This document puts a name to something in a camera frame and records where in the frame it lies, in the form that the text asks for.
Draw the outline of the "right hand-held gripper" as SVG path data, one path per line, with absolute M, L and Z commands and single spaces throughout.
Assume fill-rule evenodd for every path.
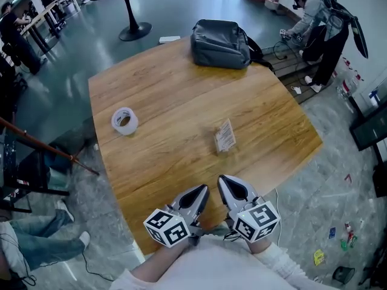
M 232 230 L 248 242 L 261 240 L 273 232 L 280 216 L 270 201 L 253 203 L 259 196 L 250 183 L 235 176 L 220 175 L 217 184 L 221 200 L 231 213 Z M 238 204 L 247 205 L 235 210 Z

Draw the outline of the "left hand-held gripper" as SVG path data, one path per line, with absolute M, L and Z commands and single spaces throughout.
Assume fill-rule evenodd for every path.
M 198 218 L 209 199 L 209 188 L 205 184 L 191 187 L 180 193 L 172 202 L 174 210 L 156 208 L 143 222 L 147 232 L 156 242 L 172 248 L 176 244 L 203 235 Z

